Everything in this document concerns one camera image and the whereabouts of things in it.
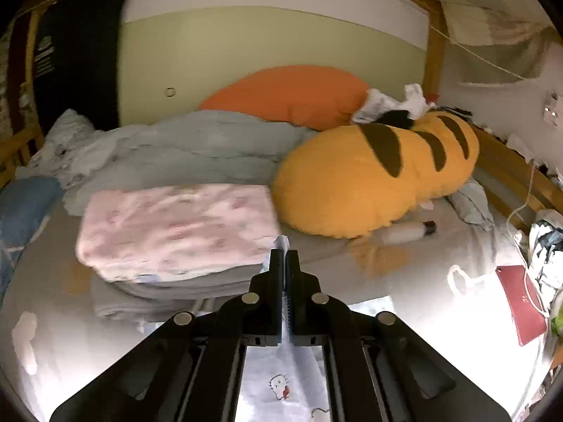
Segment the orange pillow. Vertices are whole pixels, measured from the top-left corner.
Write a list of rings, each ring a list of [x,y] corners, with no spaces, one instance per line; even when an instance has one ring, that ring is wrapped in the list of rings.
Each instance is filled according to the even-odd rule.
[[[206,98],[200,110],[225,110],[312,130],[350,123],[368,84],[333,67],[296,65],[249,74]]]

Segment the red tablet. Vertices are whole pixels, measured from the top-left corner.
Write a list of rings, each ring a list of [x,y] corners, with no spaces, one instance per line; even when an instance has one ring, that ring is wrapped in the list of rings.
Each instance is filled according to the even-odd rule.
[[[507,297],[518,343],[525,346],[547,332],[546,318],[538,311],[537,290],[521,265],[499,266],[495,272]]]

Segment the light blue kitty pants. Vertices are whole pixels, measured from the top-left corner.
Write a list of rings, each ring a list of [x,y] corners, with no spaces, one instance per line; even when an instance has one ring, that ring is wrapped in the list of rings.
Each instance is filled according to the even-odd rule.
[[[281,298],[281,342],[276,347],[246,349],[235,419],[329,421],[322,348],[291,344],[286,295]]]

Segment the folded grey sweatpants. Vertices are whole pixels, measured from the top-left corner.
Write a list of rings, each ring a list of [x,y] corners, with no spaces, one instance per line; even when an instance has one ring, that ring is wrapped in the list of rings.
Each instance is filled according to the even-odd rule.
[[[162,322],[188,311],[212,313],[225,302],[248,292],[251,279],[268,270],[269,260],[176,282],[110,283],[91,276],[94,312],[107,320]]]

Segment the yellow tiger-striped plush pillow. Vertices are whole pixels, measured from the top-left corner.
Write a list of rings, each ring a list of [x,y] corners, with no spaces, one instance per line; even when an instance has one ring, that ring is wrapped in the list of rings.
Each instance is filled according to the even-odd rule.
[[[298,231],[355,238],[458,191],[479,152],[472,126],[446,110],[429,111],[408,129],[341,126],[283,159],[272,198],[280,221]]]

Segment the grey-blue crumpled blanket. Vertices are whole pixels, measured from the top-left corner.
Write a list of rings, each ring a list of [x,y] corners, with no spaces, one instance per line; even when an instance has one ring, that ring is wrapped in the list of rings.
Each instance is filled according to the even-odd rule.
[[[153,125],[94,130],[65,111],[19,178],[55,177],[69,215],[80,216],[94,192],[171,185],[268,185],[288,153],[314,131],[244,113],[201,110]]]

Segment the checkered canopy fabric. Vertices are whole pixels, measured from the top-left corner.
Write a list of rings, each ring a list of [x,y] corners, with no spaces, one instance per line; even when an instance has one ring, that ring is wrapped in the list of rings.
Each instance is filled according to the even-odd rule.
[[[557,41],[538,0],[438,0],[464,85],[496,87],[539,78]]]

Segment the grey cloth beside pillow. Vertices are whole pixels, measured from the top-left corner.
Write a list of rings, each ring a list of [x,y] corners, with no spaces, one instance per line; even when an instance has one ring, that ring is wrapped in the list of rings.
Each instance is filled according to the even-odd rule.
[[[459,218],[465,223],[486,231],[494,226],[485,190],[472,177],[456,192],[450,194],[448,200]]]

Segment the black hanging garment bag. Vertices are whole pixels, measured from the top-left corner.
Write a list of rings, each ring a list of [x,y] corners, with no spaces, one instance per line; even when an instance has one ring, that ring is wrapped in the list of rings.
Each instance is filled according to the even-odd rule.
[[[97,130],[118,117],[118,35],[125,0],[56,0],[40,17],[33,97],[43,133],[74,110]]]

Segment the wooden bed frame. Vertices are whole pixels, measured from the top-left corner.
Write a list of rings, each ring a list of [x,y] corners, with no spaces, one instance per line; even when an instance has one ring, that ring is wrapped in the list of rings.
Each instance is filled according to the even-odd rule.
[[[430,98],[438,95],[443,80],[445,48],[445,17],[437,0],[127,0],[123,17],[134,22],[182,9],[273,8],[297,13],[316,14],[322,19],[342,20],[358,27],[385,32],[397,41],[409,42],[417,32],[426,42],[423,89]],[[497,136],[477,124],[474,130],[480,140],[479,176],[492,206],[508,216],[517,227],[530,222],[511,211],[515,200],[525,202],[533,212],[548,209],[561,211],[561,189],[538,169],[530,168],[523,156],[509,148]]]

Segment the folded pink patterned garment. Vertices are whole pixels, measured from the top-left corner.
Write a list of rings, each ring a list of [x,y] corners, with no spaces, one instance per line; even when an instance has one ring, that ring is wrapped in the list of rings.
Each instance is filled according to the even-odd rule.
[[[77,259],[107,282],[177,282],[260,264],[280,234],[263,185],[95,192]]]

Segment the white black patterned clothes pile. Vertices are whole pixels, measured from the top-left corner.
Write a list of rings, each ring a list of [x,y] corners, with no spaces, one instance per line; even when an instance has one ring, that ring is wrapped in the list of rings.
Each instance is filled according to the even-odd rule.
[[[548,308],[562,289],[562,215],[556,210],[536,214],[529,234],[529,276]]]

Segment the white wall power socket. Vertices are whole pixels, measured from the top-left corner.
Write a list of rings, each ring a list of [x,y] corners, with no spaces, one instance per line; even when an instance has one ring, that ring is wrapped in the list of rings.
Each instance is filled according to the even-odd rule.
[[[552,90],[547,96],[543,105],[543,119],[544,121],[555,127],[562,127],[563,119],[563,98],[561,94]]]

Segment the blue pillow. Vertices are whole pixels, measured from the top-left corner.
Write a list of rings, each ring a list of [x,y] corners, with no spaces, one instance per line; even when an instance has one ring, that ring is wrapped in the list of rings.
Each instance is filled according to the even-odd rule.
[[[23,251],[62,194],[56,178],[42,176],[16,179],[1,190],[1,301]]]

